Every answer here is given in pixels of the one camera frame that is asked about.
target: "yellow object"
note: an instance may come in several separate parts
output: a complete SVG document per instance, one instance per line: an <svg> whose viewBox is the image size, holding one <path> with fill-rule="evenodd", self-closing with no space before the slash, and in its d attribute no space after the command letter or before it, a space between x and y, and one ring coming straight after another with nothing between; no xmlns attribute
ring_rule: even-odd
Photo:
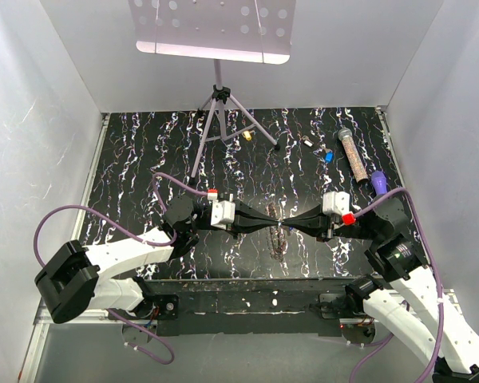
<svg viewBox="0 0 479 383"><path fill-rule="evenodd" d="M247 141L251 141L252 140L252 134L250 134L250 132L248 130L245 130L243 132L243 137L245 137L245 140Z"/></svg>

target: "black marble table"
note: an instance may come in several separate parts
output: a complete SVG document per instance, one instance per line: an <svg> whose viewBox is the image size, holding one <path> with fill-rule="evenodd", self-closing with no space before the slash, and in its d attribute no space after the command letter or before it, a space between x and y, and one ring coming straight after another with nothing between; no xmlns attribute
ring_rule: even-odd
<svg viewBox="0 0 479 383"><path fill-rule="evenodd" d="M206 144L196 188L232 192L251 207L265 211L272 203L280 218L301 214L316 206L326 191L350 193L353 209L374 198L370 184L358 185L337 137L350 128L368 174L383 170L389 187L401 186L398 172L374 108L262 109L255 118L279 140L275 152L259 133L251 141L238 136L224 144ZM229 132L247 124L238 111L228 111ZM152 174L166 172L188 182L204 128L196 112L113 113L97 167L89 206L105 213L136 234L159 222L160 207L152 192ZM220 134L215 118L210 136ZM308 136L313 148L301 143ZM334 153L326 164L324 147ZM162 180L160 193L169 201L182 191ZM322 278L355 276L372 271L363 255L368 243L332 239L317 243L293 230L287 236L283 261L271 257L268 229L234 240L225 232L202 232L188 254L168 263L137 270L147 279L175 278ZM87 215L81 241L98 244L124 236Z"/></svg>

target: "tripod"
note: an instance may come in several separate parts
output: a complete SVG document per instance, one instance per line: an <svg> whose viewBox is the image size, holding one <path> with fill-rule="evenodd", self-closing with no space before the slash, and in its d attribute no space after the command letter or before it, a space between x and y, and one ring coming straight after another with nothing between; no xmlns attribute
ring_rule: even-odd
<svg viewBox="0 0 479 383"><path fill-rule="evenodd" d="M192 174L190 175L190 180L188 181L189 185L196 184L196 174L197 174L197 170L199 169L200 157L202 156L202 151L204 150L204 144L206 144L206 142L214 141L214 140L222 140L222 141L230 140L231 138L240 135L246 130L249 130L250 128L255 127L258 130L260 130L261 133L264 134L266 138L269 139L269 141L273 144L275 150L280 150L279 143L272 136L270 136L270 133L268 133L266 129L263 128L261 124L257 122L257 120L240 104L240 102L236 100L234 96L232 96L231 90L222 85L222 69L220 67L220 60L215 59L214 62L215 62L216 84L213 85L213 93L209 95L209 97L206 99L203 105L197 110L197 115L203 116L205 106L209 104L209 101L211 101L211 107L209 109L208 118L206 119L206 124L204 125L204 131L202 133L202 137L200 138L199 149L197 150L197 157L195 158ZM227 125L225 124L225 104L227 103L228 99L231 100L232 103L241 111L241 113L245 115L245 117L249 119L251 122L251 124L248 125L246 128L243 128L239 130L238 132L234 132L230 135L227 135L227 131L226 131ZM213 120L213 117L215 116L215 110L217 105L218 105L218 121L220 123L220 135L208 138L209 128L211 127L211 122Z"/></svg>

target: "gray floor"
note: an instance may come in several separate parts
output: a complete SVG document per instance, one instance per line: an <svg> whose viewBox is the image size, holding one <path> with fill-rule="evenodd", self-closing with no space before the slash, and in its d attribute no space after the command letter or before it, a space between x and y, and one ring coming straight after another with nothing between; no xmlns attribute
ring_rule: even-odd
<svg viewBox="0 0 479 383"><path fill-rule="evenodd" d="M342 383L348 382L351 369L371 350L322 342L310 334L186 335L169 339L176 360L159 365L123 346L121 326L51 326L36 382ZM167 355L156 342L148 348ZM411 382L423 369L395 338L362 367L356 382Z"/></svg>

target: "blue object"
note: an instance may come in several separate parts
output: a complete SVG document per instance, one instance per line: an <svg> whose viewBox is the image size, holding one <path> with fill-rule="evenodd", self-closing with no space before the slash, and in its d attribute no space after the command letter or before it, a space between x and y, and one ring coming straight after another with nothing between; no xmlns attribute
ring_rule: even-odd
<svg viewBox="0 0 479 383"><path fill-rule="evenodd" d="M370 177L376 196L386 194L386 177L383 172L377 170Z"/></svg>
<svg viewBox="0 0 479 383"><path fill-rule="evenodd" d="M332 162L333 159L334 159L334 153L328 152L325 155L325 164L329 164L330 162Z"/></svg>

